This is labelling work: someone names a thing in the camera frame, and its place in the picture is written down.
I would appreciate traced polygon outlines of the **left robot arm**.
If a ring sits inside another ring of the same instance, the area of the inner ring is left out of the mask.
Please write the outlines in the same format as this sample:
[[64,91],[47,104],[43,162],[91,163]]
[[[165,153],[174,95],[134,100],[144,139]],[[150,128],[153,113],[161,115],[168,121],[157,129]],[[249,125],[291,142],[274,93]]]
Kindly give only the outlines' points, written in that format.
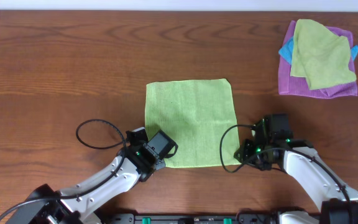
[[90,178],[58,191],[44,184],[22,205],[12,208],[8,223],[101,223],[94,213],[113,197],[145,182],[155,171],[145,128],[128,131],[129,147]]

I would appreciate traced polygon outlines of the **bright green cloth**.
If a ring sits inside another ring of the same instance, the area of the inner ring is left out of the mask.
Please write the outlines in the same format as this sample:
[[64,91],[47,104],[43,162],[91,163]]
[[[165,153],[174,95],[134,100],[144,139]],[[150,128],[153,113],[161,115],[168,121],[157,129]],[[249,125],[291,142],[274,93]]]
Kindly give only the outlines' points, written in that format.
[[226,79],[153,82],[146,86],[145,128],[178,144],[169,168],[237,165],[239,132],[231,84]]

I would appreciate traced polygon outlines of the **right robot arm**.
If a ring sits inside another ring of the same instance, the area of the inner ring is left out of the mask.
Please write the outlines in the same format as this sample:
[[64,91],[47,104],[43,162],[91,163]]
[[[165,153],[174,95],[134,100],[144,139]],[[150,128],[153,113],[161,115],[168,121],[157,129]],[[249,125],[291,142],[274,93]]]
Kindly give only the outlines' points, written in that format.
[[320,158],[313,144],[295,139],[288,116],[271,114],[255,123],[254,152],[260,169],[276,164],[293,177],[319,210],[280,212],[276,223],[358,223],[358,191],[348,186]]

